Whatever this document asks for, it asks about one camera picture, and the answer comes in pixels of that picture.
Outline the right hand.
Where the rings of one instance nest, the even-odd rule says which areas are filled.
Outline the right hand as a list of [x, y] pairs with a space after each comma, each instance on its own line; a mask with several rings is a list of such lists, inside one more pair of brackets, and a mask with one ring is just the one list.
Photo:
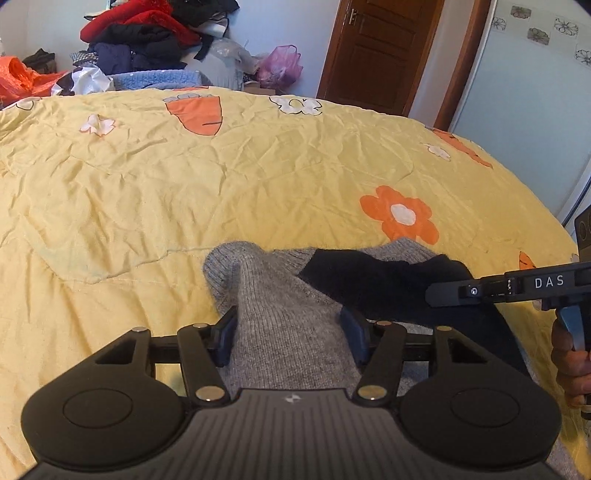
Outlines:
[[582, 408], [591, 389], [590, 353], [575, 351], [572, 335], [556, 319], [553, 323], [551, 360], [557, 368], [556, 381], [564, 391], [566, 403]]

